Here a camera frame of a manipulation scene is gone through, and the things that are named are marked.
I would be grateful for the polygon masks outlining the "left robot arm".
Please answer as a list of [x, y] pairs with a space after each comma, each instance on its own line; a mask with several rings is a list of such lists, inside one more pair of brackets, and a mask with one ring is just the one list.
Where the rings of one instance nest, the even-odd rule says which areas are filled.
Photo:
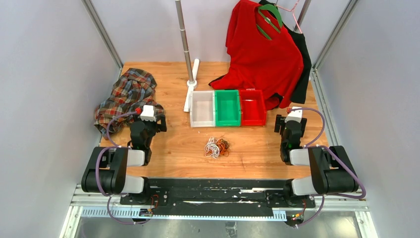
[[153, 137], [166, 131], [165, 116], [155, 121], [138, 119], [130, 125], [128, 146], [95, 147], [81, 178], [82, 190], [104, 196], [124, 194], [132, 202], [148, 204], [153, 198], [149, 180], [130, 176], [127, 169], [148, 165]]

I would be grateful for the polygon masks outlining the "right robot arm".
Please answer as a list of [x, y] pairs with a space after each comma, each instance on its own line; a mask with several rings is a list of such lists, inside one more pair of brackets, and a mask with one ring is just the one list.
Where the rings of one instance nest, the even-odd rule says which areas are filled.
[[289, 166], [307, 166], [310, 176], [293, 178], [285, 182], [283, 200], [297, 206], [311, 195], [335, 195], [356, 192], [359, 189], [356, 173], [343, 146], [304, 147], [301, 138], [306, 126], [305, 118], [292, 119], [277, 115], [274, 132], [281, 136], [280, 158]]

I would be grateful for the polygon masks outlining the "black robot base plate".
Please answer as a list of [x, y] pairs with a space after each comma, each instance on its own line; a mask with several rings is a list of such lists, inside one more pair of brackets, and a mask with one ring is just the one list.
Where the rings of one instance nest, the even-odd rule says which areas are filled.
[[121, 205], [151, 208], [155, 215], [192, 217], [270, 217], [273, 209], [303, 211], [314, 208], [310, 199], [287, 202], [283, 179], [151, 178], [153, 198], [139, 204], [120, 199]]

